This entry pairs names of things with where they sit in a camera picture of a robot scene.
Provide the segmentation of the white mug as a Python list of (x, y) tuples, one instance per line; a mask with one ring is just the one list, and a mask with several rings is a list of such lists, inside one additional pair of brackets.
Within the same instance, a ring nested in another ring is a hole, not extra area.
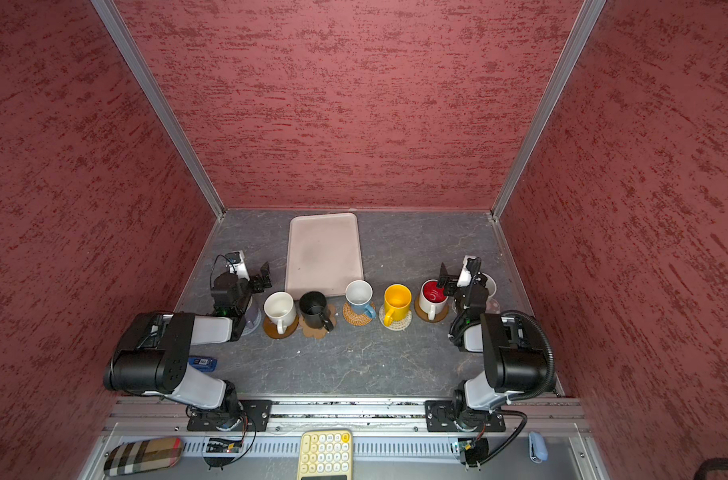
[(484, 278), (486, 279), (485, 288), (488, 291), (489, 297), (494, 297), (494, 295), (498, 291), (498, 286), (496, 281), (487, 273), (483, 273)]
[(280, 333), (284, 333), (297, 316), (295, 300), (287, 292), (271, 294), (264, 303), (264, 312), (278, 326)]

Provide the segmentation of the pink flower coaster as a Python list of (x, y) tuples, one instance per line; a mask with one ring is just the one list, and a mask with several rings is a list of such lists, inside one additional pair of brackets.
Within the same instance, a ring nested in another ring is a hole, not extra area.
[(488, 314), (500, 314), (501, 306), (499, 302), (492, 296), (486, 300), (485, 312)]

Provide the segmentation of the lavender mug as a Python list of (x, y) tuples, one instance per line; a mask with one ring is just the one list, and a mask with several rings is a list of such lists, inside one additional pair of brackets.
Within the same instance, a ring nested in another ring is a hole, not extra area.
[(242, 332), (244, 336), (251, 334), (263, 321), (263, 313), (259, 305), (259, 301), (252, 297), (244, 314), (245, 327)]

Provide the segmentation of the red interior mug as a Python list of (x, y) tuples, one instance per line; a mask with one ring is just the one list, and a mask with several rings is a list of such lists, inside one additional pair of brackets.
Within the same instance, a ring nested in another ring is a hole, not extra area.
[(449, 299), (444, 289), (438, 285), (437, 279), (427, 280), (421, 287), (418, 299), (421, 308), (433, 319), (441, 312)]

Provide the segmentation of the white mug front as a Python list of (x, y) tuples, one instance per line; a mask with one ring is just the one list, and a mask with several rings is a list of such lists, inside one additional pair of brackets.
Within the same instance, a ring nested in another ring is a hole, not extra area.
[(264, 312), (278, 326), (280, 333), (284, 333), (297, 316), (295, 300), (287, 292), (271, 294), (264, 303)]

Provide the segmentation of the brown wooden coaster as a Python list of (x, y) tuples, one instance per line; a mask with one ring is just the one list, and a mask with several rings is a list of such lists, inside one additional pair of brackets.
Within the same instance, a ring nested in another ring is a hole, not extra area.
[(435, 315), (433, 319), (429, 317), (429, 314), (426, 313), (420, 306), (419, 300), (415, 300), (413, 302), (413, 307), (415, 309), (415, 312), (417, 316), (422, 319), (425, 322), (428, 323), (439, 323), (442, 322), (449, 314), (450, 312), (450, 305), (446, 304), (443, 308), (443, 310)]

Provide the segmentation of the brown glossy coaster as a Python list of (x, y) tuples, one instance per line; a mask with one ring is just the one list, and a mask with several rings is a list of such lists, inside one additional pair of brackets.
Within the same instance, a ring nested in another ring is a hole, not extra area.
[(299, 325), (299, 316), (296, 316), (295, 320), (289, 325), (284, 333), (280, 333), (278, 326), (272, 321), (270, 317), (267, 317), (262, 326), (265, 334), (272, 339), (286, 339), (294, 334)]

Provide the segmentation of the yellow mug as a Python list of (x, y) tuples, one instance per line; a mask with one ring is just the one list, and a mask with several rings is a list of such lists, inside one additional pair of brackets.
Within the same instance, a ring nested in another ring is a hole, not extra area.
[(412, 294), (402, 284), (389, 286), (384, 293), (385, 323), (404, 319), (411, 312)]

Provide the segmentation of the white braided coaster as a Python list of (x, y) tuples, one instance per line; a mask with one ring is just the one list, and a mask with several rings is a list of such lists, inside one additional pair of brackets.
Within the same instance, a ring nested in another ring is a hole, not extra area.
[(398, 321), (392, 321), (389, 325), (385, 323), (385, 308), (381, 307), (378, 312), (378, 318), (380, 323), (388, 330), (391, 331), (403, 331), (406, 330), (412, 322), (412, 312), (409, 312), (407, 316)]

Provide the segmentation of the black mug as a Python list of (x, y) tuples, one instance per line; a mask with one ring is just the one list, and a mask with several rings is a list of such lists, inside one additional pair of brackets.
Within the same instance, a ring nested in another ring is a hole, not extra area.
[(299, 307), (308, 327), (328, 332), (334, 330), (328, 300), (323, 293), (319, 291), (305, 293), (300, 298)]

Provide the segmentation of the brown paw coaster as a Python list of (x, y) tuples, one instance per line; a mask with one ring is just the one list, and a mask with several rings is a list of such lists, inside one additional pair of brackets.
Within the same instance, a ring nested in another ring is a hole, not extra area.
[[(330, 320), (334, 327), (337, 327), (337, 309), (335, 305), (330, 304), (328, 306), (328, 313), (330, 314)], [(314, 338), (316, 340), (323, 339), (329, 331), (325, 328), (311, 328), (306, 320), (303, 314), (299, 315), (299, 326), (302, 329), (303, 335), (307, 338)]]

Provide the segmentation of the blue floral mug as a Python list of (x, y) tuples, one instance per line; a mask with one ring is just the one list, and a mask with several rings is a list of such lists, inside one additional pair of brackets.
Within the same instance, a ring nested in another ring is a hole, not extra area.
[(373, 288), (365, 280), (354, 280), (347, 286), (345, 297), (351, 304), (368, 304), (372, 302)]

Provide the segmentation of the woven rattan coaster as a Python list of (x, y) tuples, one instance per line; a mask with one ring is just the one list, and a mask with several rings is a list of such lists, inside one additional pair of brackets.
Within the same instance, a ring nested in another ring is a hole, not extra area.
[(364, 326), (369, 324), (376, 316), (375, 304), (355, 305), (346, 302), (343, 308), (344, 319), (354, 326)]

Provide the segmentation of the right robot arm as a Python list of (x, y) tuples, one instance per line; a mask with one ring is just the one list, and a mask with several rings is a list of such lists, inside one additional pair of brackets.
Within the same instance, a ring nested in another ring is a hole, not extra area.
[(488, 278), (479, 257), (464, 258), (461, 273), (440, 269), (438, 286), (457, 315), (448, 338), (458, 349), (483, 356), (483, 371), (461, 382), (449, 402), (429, 407), (440, 423), (460, 431), (483, 429), (504, 405), (540, 396), (555, 386), (553, 348), (539, 322), (519, 310), (487, 311)]

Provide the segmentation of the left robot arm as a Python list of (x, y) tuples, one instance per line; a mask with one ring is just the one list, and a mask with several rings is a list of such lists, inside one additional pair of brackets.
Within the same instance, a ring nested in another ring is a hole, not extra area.
[(232, 431), (245, 427), (245, 412), (235, 385), (190, 364), (196, 345), (232, 343), (256, 329), (262, 318), (254, 296), (272, 287), (270, 264), (250, 274), (242, 251), (219, 256), (226, 271), (210, 278), (213, 312), (154, 311), (137, 315), (105, 370), (106, 389), (133, 396), (156, 396), (187, 407), (193, 423)]

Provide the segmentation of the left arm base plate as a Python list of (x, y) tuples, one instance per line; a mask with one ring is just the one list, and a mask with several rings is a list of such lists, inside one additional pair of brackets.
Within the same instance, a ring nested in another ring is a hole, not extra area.
[(264, 432), (271, 416), (274, 402), (268, 399), (246, 399), (238, 401), (235, 413), (223, 408), (203, 410), (188, 406), (187, 430), (190, 432), (232, 432), (245, 427)]

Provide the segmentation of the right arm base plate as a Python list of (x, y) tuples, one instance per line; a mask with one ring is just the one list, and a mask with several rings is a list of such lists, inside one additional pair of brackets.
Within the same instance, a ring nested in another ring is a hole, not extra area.
[(482, 430), (502, 433), (506, 430), (503, 417), (488, 411), (474, 410), (450, 400), (425, 402), (429, 432), (480, 433)]

